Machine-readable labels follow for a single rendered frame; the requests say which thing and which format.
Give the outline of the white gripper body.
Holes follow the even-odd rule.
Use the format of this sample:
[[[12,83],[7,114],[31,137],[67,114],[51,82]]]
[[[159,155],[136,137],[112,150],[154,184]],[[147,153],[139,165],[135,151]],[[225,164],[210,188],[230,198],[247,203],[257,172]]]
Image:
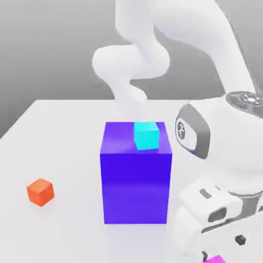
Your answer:
[[[208,231],[184,207],[175,217],[174,242],[193,263],[220,255],[226,263],[263,263],[263,211]]]

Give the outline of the small magenta cube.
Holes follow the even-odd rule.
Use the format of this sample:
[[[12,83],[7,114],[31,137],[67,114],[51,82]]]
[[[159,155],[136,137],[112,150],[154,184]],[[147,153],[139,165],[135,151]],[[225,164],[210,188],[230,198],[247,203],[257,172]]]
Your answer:
[[[203,263],[227,263],[227,262],[220,255],[217,255],[207,260],[204,260]]]

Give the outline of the small cyan cube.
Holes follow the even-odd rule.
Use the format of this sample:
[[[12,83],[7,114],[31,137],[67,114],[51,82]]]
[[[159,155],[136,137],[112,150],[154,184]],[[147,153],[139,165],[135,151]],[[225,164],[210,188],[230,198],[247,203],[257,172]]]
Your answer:
[[[159,128],[154,121],[134,123],[134,142],[137,150],[159,148]]]

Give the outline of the small orange cube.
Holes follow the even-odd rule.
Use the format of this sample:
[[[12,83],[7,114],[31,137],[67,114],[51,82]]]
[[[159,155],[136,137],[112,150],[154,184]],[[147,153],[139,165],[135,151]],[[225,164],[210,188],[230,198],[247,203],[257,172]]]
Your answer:
[[[53,184],[45,179],[37,179],[27,186],[29,200],[38,205],[44,206],[54,198]]]

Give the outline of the large purple box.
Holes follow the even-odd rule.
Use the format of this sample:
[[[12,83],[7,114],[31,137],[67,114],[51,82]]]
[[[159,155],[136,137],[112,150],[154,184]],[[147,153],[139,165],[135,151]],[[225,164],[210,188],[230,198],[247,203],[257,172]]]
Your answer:
[[[165,224],[172,167],[166,126],[158,149],[139,151],[132,122],[107,122],[100,149],[105,224]]]

